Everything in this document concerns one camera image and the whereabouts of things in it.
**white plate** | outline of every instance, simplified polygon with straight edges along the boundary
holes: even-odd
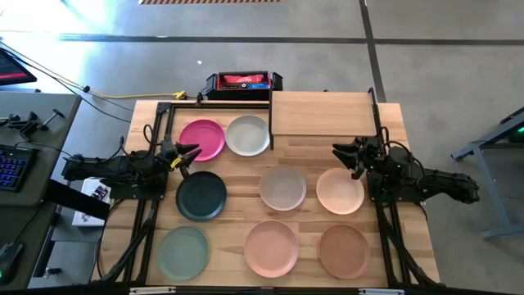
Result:
[[[269,127],[257,116],[240,116],[228,126],[226,143],[237,155],[256,156],[269,145]]]

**rgb keyboard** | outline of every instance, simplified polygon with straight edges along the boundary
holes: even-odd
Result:
[[[18,192],[38,150],[0,144],[0,191]]]

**wooden table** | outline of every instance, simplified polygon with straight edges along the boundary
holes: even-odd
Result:
[[[138,101],[129,130],[126,149],[147,149],[142,135],[145,124],[153,124],[156,104],[159,101]],[[389,128],[391,139],[408,144],[404,122],[398,103],[379,104],[382,125]],[[267,110],[177,110],[174,117],[175,141],[182,128],[200,119],[216,120],[224,127],[241,115],[257,115],[268,119]],[[162,122],[164,132],[166,117]],[[358,134],[373,134],[369,124],[364,124]],[[386,273],[378,234],[377,217],[373,204],[366,197],[355,213],[338,216],[327,211],[318,201],[315,186],[318,177],[333,167],[343,165],[332,155],[333,143],[351,143],[353,137],[286,136],[274,138],[274,150],[266,150],[257,157],[240,157],[224,147],[212,161],[193,163],[190,171],[209,170],[224,180],[228,200],[224,211],[212,221],[195,223],[180,215],[175,206],[176,189],[182,176],[174,172],[169,178],[165,199],[160,203],[151,262],[147,275],[148,285],[207,285],[207,286],[287,286],[287,287],[386,287]],[[260,176],[271,166],[289,165],[300,169],[307,180],[307,195],[295,210],[274,211],[260,200],[258,183]],[[106,273],[122,255],[129,244],[137,202],[125,201],[114,210],[102,240],[101,264]],[[439,280],[435,257],[431,246],[427,222],[421,209],[413,204],[399,204],[400,223],[406,247],[417,263],[435,281]],[[296,266],[288,274],[277,279],[265,279],[254,273],[245,263],[243,244],[249,230],[262,220],[275,219],[284,222],[297,235],[300,255]],[[365,275],[357,279],[336,279],[319,263],[317,244],[321,234],[332,225],[345,224],[360,230],[368,240],[372,255]],[[180,225],[193,225],[201,229],[210,241],[210,260],[206,269],[195,279],[187,282],[170,281],[160,272],[156,254],[160,241],[172,229]],[[138,249],[133,278],[138,273],[142,248]],[[396,251],[395,273],[400,278]]]

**concrete floor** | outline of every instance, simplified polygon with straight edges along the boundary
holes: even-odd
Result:
[[[0,1],[0,7],[7,8],[0,16],[0,36],[34,60],[103,93],[187,90],[195,94],[211,73],[254,69],[277,71],[284,77],[286,90],[365,91],[373,86],[365,44],[71,43],[53,39],[53,33],[362,38],[358,0],[185,6],[139,6],[135,0],[66,2]],[[524,2],[518,0],[368,0],[368,7],[376,38],[524,38],[520,13]],[[37,25],[23,21],[27,18]],[[458,288],[522,293],[524,236],[481,238],[480,230],[498,224],[482,177],[472,159],[456,164],[449,155],[522,107],[524,47],[379,45],[377,57],[386,99],[401,103],[417,157],[426,167],[466,172],[481,183],[480,203],[465,206],[446,196],[428,202],[442,282]],[[49,78],[38,77],[36,85],[28,86],[66,91]],[[129,111],[93,102],[114,115],[131,117]],[[118,103],[134,105],[133,101]],[[83,103],[64,149],[87,156],[110,155],[128,127]],[[493,155],[490,164],[497,179],[507,180],[500,192],[512,218],[524,221],[524,202],[518,199],[524,197],[518,195],[522,169],[515,164],[522,163],[519,159],[522,154],[506,152]],[[60,178],[62,166],[60,161],[54,178]],[[99,235],[68,224],[66,218],[61,221],[55,240],[92,242]],[[75,255],[93,256],[85,243],[68,245],[68,249],[78,248]],[[77,275],[70,282],[87,279]],[[58,283],[65,282],[35,281],[32,285]]]

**gray desk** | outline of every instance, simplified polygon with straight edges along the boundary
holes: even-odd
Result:
[[[42,120],[45,120],[52,114],[52,109],[56,108],[65,115],[65,120],[56,118],[56,121],[49,125],[50,130],[48,132],[37,131],[31,138],[37,143],[62,148],[80,102],[77,96],[71,94],[0,92],[0,116],[14,113],[24,119],[30,111],[33,111]],[[12,145],[20,141],[23,141],[23,139],[20,138],[17,130],[8,129],[5,126],[0,128],[0,143]],[[48,147],[33,146],[32,148],[37,148],[40,152],[28,175],[28,183],[25,184],[17,197],[42,197],[60,156],[58,151]],[[34,266],[56,210],[56,205],[52,203],[43,203],[37,206],[41,206],[38,215],[20,239],[25,248],[20,257],[16,277],[9,284],[0,286],[0,290],[26,288],[33,274]],[[2,205],[0,207],[0,222],[2,223],[0,244],[12,242],[16,238],[37,210],[37,206]]]

